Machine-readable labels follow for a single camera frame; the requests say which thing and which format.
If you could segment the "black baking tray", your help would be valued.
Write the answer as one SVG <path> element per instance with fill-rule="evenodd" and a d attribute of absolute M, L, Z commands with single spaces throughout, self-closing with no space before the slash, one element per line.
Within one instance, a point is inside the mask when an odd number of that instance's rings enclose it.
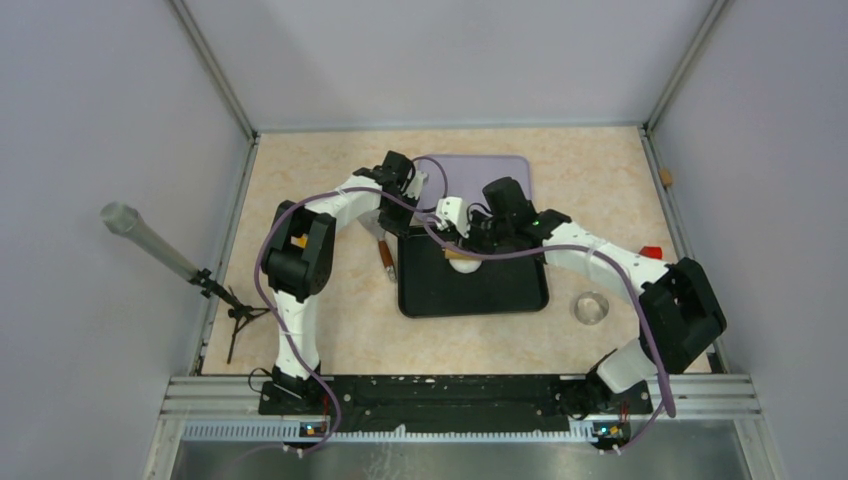
<path fill-rule="evenodd" d="M 456 271 L 422 227 L 397 241 L 398 308 L 410 318 L 538 312 L 549 302 L 544 266 L 524 257 Z"/>

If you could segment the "wooden dough roller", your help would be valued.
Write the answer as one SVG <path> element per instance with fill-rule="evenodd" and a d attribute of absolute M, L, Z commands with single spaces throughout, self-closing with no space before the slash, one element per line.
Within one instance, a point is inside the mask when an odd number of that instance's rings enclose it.
<path fill-rule="evenodd" d="M 468 257 L 451 249 L 445 248 L 443 250 L 444 257 L 448 260 L 467 260 Z"/>

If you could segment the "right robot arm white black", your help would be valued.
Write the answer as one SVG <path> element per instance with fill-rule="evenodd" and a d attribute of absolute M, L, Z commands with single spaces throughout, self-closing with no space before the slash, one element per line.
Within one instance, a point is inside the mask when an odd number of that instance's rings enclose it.
<path fill-rule="evenodd" d="M 438 201 L 435 221 L 450 236 L 447 250 L 479 261 L 533 257 L 630 301 L 638 334 L 590 370 L 587 400 L 600 412 L 612 412 L 629 388 L 655 377 L 664 407 L 674 416 L 670 375 L 685 372 L 727 328 L 702 265 L 689 257 L 667 262 L 629 251 L 564 213 L 539 211 L 511 177 L 491 182 L 483 195 L 482 211 L 460 197 Z"/>

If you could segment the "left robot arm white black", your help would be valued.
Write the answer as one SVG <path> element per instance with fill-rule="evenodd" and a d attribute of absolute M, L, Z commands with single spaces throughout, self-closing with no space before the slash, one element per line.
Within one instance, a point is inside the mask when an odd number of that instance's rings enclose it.
<path fill-rule="evenodd" d="M 314 410 L 321 397 L 317 302 L 331 277 L 337 234 L 369 216 L 380 232 L 403 233 L 427 181 L 411 159 L 390 151 L 381 164 L 355 170 L 332 190 L 278 206 L 255 277 L 267 280 L 271 293 L 263 299 L 278 326 L 272 381 L 295 412 Z"/>

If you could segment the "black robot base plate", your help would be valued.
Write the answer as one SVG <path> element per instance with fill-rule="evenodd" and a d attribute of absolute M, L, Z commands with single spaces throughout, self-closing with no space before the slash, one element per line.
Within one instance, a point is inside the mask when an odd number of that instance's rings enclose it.
<path fill-rule="evenodd" d="M 566 431 L 592 415 L 649 414 L 646 382 L 614 394 L 598 380 L 561 375 L 337 375 L 289 388 L 262 385 L 262 415 L 341 415 L 341 433 Z"/>

